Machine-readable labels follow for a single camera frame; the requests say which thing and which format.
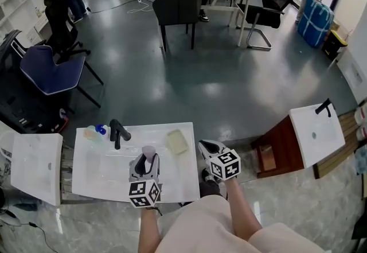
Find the black thick basin faucet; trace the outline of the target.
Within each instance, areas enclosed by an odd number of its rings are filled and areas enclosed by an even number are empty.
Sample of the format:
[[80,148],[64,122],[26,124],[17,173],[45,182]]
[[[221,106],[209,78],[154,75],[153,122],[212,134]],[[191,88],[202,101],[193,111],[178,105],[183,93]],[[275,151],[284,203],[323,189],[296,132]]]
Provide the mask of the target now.
[[114,142],[116,150],[120,149],[120,139],[123,138],[125,141],[131,139],[131,134],[122,126],[117,119],[110,121],[110,141]]

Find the black swivel office chair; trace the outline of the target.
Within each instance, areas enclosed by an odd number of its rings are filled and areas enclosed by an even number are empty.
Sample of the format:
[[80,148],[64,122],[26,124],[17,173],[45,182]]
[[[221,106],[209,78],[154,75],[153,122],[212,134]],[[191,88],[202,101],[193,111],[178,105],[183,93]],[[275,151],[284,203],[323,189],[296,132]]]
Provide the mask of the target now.
[[46,44],[60,56],[57,63],[66,62],[71,56],[80,53],[90,55],[91,51],[82,49],[83,43],[77,40],[78,31],[69,17],[67,0],[44,0],[44,5],[52,31]]

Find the small pink cup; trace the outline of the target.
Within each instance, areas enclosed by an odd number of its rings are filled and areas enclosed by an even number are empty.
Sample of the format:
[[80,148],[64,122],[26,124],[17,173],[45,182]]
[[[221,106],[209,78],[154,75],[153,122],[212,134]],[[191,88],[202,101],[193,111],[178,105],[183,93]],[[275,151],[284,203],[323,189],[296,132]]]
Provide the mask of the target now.
[[156,155],[156,149],[154,146],[143,146],[142,154],[146,157],[146,161],[152,163]]

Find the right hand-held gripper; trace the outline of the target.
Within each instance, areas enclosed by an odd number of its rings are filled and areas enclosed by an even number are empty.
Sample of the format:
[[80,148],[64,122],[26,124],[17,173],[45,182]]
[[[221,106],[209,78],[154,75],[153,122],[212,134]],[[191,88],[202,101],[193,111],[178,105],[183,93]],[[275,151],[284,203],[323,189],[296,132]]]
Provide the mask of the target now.
[[[237,177],[241,173],[241,158],[234,149],[213,140],[200,140],[198,149],[210,169],[211,175],[221,181]],[[222,153],[210,158],[211,153]]]

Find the person's right black shoe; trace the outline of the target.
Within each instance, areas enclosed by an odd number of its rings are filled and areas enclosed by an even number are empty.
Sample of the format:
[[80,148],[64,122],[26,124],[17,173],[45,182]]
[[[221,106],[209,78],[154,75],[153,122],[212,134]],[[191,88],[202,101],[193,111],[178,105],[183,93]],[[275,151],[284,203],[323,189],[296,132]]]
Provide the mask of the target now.
[[201,179],[204,184],[208,184],[211,186],[213,185],[218,186],[221,183],[221,180],[218,177],[212,175],[208,168],[202,169]]

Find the plastic-wrapped panel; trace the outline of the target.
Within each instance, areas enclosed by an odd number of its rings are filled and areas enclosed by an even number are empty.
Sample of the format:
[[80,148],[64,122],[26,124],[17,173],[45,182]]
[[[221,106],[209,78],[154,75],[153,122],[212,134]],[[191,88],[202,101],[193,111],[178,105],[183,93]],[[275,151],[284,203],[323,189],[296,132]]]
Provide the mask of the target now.
[[358,148],[354,156],[357,174],[367,174],[367,145]]

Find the black cart with red base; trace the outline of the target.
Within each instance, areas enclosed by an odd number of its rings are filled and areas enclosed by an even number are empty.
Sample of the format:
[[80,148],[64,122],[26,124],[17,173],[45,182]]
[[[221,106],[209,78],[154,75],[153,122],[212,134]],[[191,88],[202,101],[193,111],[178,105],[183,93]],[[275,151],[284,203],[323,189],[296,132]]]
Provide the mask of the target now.
[[19,133],[60,133],[68,117],[22,73],[27,48],[20,33],[12,30],[0,41],[0,120]]

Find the black and yellow box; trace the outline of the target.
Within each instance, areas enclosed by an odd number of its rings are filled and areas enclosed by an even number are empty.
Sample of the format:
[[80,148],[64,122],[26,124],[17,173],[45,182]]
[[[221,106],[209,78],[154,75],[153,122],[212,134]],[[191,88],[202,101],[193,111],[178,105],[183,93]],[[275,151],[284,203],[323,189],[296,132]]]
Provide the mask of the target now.
[[335,30],[331,30],[322,46],[322,52],[329,60],[333,61],[347,45],[347,42],[343,40]]

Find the metal rack frame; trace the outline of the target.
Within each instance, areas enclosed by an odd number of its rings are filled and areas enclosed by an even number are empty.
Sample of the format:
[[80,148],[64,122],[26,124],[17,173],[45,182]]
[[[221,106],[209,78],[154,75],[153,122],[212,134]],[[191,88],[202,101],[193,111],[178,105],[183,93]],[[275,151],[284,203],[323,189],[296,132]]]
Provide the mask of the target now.
[[77,202],[72,193],[73,152],[74,150],[67,145],[61,148],[60,200],[62,205],[74,205]]

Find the person's left forearm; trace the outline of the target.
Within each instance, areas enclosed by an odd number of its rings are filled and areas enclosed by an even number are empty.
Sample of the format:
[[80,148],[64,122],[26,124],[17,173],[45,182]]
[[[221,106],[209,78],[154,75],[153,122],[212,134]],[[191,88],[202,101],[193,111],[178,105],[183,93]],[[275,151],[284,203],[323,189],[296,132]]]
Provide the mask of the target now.
[[140,211],[138,253],[155,253],[161,242],[157,222],[157,211],[147,208],[143,208]]

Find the dark grey chair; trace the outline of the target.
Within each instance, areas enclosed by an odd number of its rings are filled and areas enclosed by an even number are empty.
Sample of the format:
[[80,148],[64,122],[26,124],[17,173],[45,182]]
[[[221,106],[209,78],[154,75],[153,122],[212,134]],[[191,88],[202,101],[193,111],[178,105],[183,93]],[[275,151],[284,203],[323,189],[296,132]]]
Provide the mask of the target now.
[[189,25],[192,26],[191,49],[194,49],[195,29],[198,22],[201,0],[154,0],[153,11],[157,17],[161,30],[164,51],[166,45],[166,27],[185,25],[188,33]]

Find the clear water jug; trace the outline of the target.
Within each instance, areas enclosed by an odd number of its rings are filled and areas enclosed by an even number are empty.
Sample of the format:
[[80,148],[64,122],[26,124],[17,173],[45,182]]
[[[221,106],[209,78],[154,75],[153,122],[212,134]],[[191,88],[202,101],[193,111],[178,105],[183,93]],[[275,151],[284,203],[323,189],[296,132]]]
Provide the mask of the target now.
[[354,120],[359,126],[367,123],[367,101],[365,101],[356,109],[354,113]]
[[356,130],[356,138],[359,142],[367,139],[367,123],[364,123]]

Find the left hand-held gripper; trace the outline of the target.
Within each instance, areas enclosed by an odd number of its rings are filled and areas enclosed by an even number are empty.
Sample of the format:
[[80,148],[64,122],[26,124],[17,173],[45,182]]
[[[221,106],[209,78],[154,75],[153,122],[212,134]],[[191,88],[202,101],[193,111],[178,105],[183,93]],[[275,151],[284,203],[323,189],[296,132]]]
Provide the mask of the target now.
[[157,153],[149,159],[149,178],[144,176],[144,154],[130,162],[128,199],[134,208],[153,208],[160,197],[161,189],[158,184],[160,175],[160,157]]

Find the pale sponge block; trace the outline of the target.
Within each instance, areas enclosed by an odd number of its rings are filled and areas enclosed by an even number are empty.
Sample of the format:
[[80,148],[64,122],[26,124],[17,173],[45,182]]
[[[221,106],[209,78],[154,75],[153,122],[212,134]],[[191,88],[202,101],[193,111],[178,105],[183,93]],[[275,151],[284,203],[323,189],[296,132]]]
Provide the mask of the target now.
[[189,148],[182,131],[179,129],[168,132],[166,138],[170,150],[176,155],[186,152]]

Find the white flat washbasin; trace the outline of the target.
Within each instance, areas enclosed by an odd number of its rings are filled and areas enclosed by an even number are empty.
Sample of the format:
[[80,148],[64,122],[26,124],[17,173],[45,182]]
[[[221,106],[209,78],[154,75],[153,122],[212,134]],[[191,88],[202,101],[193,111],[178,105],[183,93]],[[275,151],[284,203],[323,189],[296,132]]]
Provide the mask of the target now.
[[60,200],[60,134],[16,134],[11,158],[13,187],[54,207]]

